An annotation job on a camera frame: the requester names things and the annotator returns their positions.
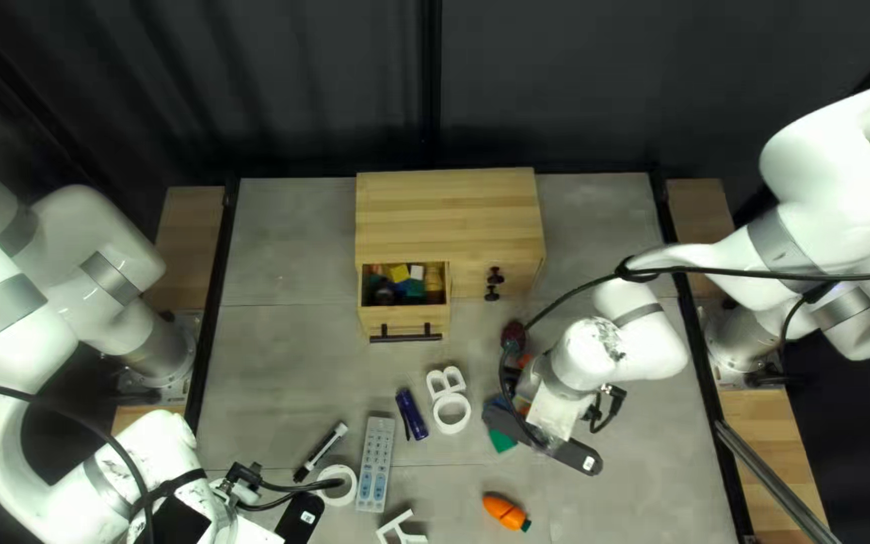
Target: tv remote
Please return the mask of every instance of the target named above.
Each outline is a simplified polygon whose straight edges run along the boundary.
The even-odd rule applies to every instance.
[[[357,511],[385,511],[393,446],[394,420],[391,417],[369,417],[365,430],[365,451],[361,453],[361,474],[357,483]]]

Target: orange carrot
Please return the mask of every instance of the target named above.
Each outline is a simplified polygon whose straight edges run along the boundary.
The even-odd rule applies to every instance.
[[[526,519],[525,512],[501,497],[486,495],[482,497],[482,506],[485,507],[485,511],[490,516],[499,520],[499,523],[508,529],[522,529],[522,532],[526,532],[529,530],[529,525],[533,524],[533,522]]]

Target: white marker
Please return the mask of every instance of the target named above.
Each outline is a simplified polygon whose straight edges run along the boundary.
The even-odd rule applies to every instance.
[[[314,466],[318,461],[321,461],[324,454],[328,453],[328,450],[331,449],[334,442],[343,437],[347,432],[348,426],[342,421],[337,424],[337,427],[334,427],[331,433],[328,433],[325,438],[321,439],[317,446],[314,447],[314,451],[311,453],[310,457],[308,457],[308,461],[294,472],[294,482],[301,483],[305,481],[305,478],[307,478],[308,474],[314,470]]]

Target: black knob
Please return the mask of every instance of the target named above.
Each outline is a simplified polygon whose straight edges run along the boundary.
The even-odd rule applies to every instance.
[[[498,266],[493,266],[492,268],[489,268],[489,270],[492,272],[492,275],[489,276],[490,285],[498,286],[499,284],[505,283],[505,278],[499,275]]]
[[[499,293],[497,293],[495,291],[495,286],[485,286],[485,287],[487,289],[489,289],[489,292],[485,293],[485,300],[487,302],[495,302],[495,301],[499,300],[500,295],[499,295]]]

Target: wooden drawer cabinet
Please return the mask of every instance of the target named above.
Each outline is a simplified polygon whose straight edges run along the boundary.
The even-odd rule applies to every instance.
[[[545,260],[532,168],[371,172],[357,175],[355,265],[446,264],[444,304],[367,306],[357,312],[369,336],[418,334],[424,322],[449,332],[451,297],[483,298],[492,267],[502,297],[530,290]]]

